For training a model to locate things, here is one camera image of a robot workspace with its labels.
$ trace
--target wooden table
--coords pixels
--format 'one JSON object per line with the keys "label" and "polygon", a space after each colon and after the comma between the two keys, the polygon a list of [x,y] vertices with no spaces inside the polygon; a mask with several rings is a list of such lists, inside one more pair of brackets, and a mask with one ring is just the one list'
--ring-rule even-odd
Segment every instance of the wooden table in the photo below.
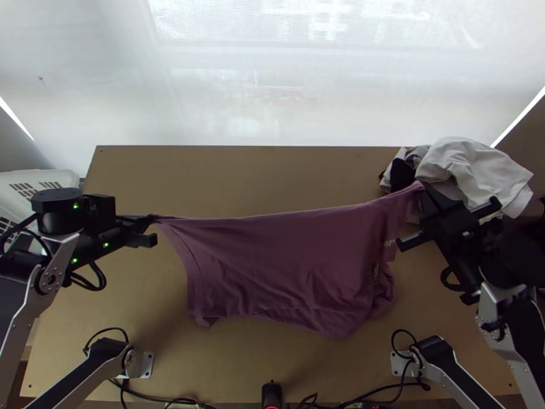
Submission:
{"label": "wooden table", "polygon": [[[359,147],[98,147],[84,190],[116,196],[118,214],[240,217],[350,205],[381,195],[377,176],[395,153]],[[439,282],[446,263],[432,243],[398,254],[394,307],[340,341],[252,318],[201,329],[187,315],[184,268],[161,235],[153,249],[124,248],[98,264],[108,277],[104,291],[62,289],[43,314],[23,395],[36,396],[63,377],[83,360],[87,338],[109,326],[124,327],[137,348],[155,353],[152,378],[131,381],[135,390],[152,395],[259,402],[261,386],[274,379],[288,402],[316,391],[321,402],[345,401],[398,382],[388,352],[399,327],[417,338],[445,337],[491,393],[518,392],[507,365],[477,330],[476,306],[463,305]],[[446,396],[434,385],[429,393],[406,388],[402,398]],[[105,382],[91,399],[118,400],[119,391]]]}

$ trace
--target black wire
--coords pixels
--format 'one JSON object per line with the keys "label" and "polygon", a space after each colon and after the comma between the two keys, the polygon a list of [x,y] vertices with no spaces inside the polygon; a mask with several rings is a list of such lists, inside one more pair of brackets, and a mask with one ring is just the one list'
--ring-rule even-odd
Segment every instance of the black wire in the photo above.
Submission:
{"label": "black wire", "polygon": [[87,278],[74,272],[70,273],[70,279],[72,283],[82,288],[85,288],[85,290],[102,291],[104,288],[106,288],[106,284],[108,283],[108,281],[106,280],[106,276],[104,275],[104,273],[102,273],[102,270],[96,265],[94,261],[89,262],[89,266],[91,266],[91,269],[93,270],[98,279],[98,285],[96,286],[95,284],[91,283]]}
{"label": "black wire", "polygon": [[33,232],[32,230],[29,230],[26,227],[21,228],[21,231],[31,235],[32,237],[34,237],[34,239],[36,239],[36,241],[42,246],[42,248],[46,252],[46,255],[47,255],[49,260],[53,258],[53,255],[51,254],[51,251],[49,250],[49,247],[47,247],[44,240],[37,233]]}
{"label": "black wire", "polygon": [[396,339],[396,335],[399,334],[399,333],[404,333],[404,334],[407,334],[408,336],[410,336],[412,339],[413,339],[413,344],[416,344],[416,338],[414,337],[414,335],[412,335],[409,331],[407,331],[406,329],[397,329],[394,331],[394,333],[392,334],[392,337],[390,338],[390,343],[392,345],[392,350],[394,351],[394,353],[398,356],[398,357],[401,357],[403,359],[410,359],[411,361],[413,361],[413,358],[412,357],[408,357],[407,355],[403,355],[401,354],[396,346],[395,346],[395,339]]}
{"label": "black wire", "polygon": [[[394,331],[394,333],[392,334],[392,338],[391,338],[391,344],[392,344],[392,349],[394,350],[394,353],[397,354],[398,356],[400,356],[401,358],[403,359],[406,359],[407,360],[407,363],[405,364],[405,367],[403,368],[403,373],[401,374],[401,381],[397,384],[390,384],[390,385],[386,385],[384,387],[380,387],[380,388],[376,388],[370,392],[367,392],[363,395],[360,395],[352,400],[349,400],[347,402],[343,402],[337,406],[333,406],[333,407],[328,407],[328,406],[322,406],[322,405],[319,405],[316,403],[316,400],[317,400],[317,396],[318,394],[317,393],[313,393],[312,395],[309,395],[307,396],[306,398],[304,398],[303,400],[301,400],[301,402],[299,402],[299,404],[297,405],[297,408],[296,409],[306,409],[306,408],[315,408],[315,409],[346,409],[348,406],[350,405],[353,405],[353,404],[362,404],[362,403],[370,403],[370,404],[377,404],[377,405],[390,405],[390,404],[393,404],[395,402],[397,402],[397,400],[399,399],[399,397],[401,396],[401,393],[403,392],[403,388],[404,387],[420,387],[422,388],[424,391],[430,391],[431,390],[431,387],[428,385],[428,384],[425,384],[423,383],[423,381],[420,379],[420,376],[418,376],[416,378],[416,381],[415,382],[408,382],[408,383],[405,383],[405,375],[407,373],[407,370],[409,368],[409,365],[411,365],[412,363],[416,363],[416,360],[413,358],[413,357],[409,357],[409,356],[405,356],[403,354],[401,354],[396,346],[395,346],[395,337],[399,334],[399,333],[406,333],[408,336],[410,336],[412,339],[413,339],[413,342],[414,344],[416,344],[416,338],[414,337],[414,335],[412,335],[409,331],[405,330],[405,329],[397,329]],[[418,358],[418,365],[420,366],[419,369],[422,369],[422,361],[420,360],[420,357],[418,356],[418,354],[416,354],[417,358]],[[389,401],[384,401],[384,402],[380,402],[380,401],[373,401],[373,400],[369,400],[368,398],[376,393],[379,393],[379,392],[382,392],[382,391],[386,391],[388,389],[393,389],[393,388],[399,388],[396,396],[389,400]]]}
{"label": "black wire", "polygon": [[[401,381],[399,382],[399,390],[397,391],[397,395],[394,396],[393,399],[389,400],[389,401],[376,401],[374,403],[376,404],[379,404],[379,405],[391,405],[391,404],[395,404],[397,402],[397,400],[399,399],[399,397],[401,396],[401,393],[403,392],[403,387],[405,386],[405,374],[407,373],[407,370],[409,369],[409,365],[412,364],[412,361],[407,361],[407,363],[405,364],[405,367],[403,368],[403,372],[401,373]],[[370,392],[370,393],[367,393],[366,395],[363,395],[363,399],[365,399],[366,397],[369,397],[369,396],[372,396],[376,393],[379,393],[381,391],[380,388],[378,389],[375,389],[374,391]]]}
{"label": "black wire", "polygon": [[463,292],[464,291],[464,288],[462,287],[461,284],[453,284],[453,283],[450,283],[448,282],[448,277],[450,276],[450,274],[452,274],[454,272],[454,270],[452,269],[451,266],[447,267],[446,269],[444,269],[442,272],[441,272],[441,276],[440,276],[440,280],[441,280],[441,283],[445,286],[445,288],[447,288],[448,290],[451,290],[451,291],[457,291],[457,292]]}
{"label": "black wire", "polygon": [[[125,331],[121,327],[108,327],[105,329],[101,329],[100,331],[94,333],[85,343],[85,346],[83,347],[83,353],[85,356],[88,356],[89,354],[89,348],[91,345],[91,342],[93,339],[95,339],[98,335],[109,332],[109,331],[119,331],[123,334],[123,338],[125,339],[125,342],[129,342],[129,336],[127,334],[127,331]],[[139,393],[136,391],[133,391],[129,389],[129,379],[123,379],[122,383],[117,382],[113,379],[108,379],[109,383],[114,385],[116,388],[119,388],[119,401],[121,403],[121,406],[123,409],[127,409],[127,403],[125,402],[125,398],[123,395],[126,393],[128,395],[132,395],[134,397],[138,397],[140,399],[150,401],[150,402],[160,402],[163,404],[167,404],[166,408],[169,407],[169,405],[172,404],[187,404],[187,405],[197,405],[200,406],[203,409],[216,409],[214,406],[209,404],[203,404],[200,402],[197,402],[194,399],[190,399],[188,397],[175,397],[174,399],[168,399],[168,398],[162,398],[162,397],[156,397],[156,396],[150,396],[150,395],[144,395],[143,393]]]}
{"label": "black wire", "polygon": [[4,254],[4,246],[5,241],[14,233],[20,232],[24,227],[28,226],[30,223],[32,223],[34,220],[36,220],[38,217],[37,213],[34,213],[33,215],[30,215],[26,219],[24,219],[21,223],[16,224],[13,227],[8,228],[1,236],[0,236],[0,256]]}
{"label": "black wire", "polygon": [[125,382],[126,379],[123,379],[123,383],[121,385],[121,388],[119,388],[119,401],[121,402],[121,406],[123,409],[129,409],[127,407],[127,404],[125,403],[125,398],[123,397],[123,394],[125,392],[125,386],[128,384],[128,382]]}

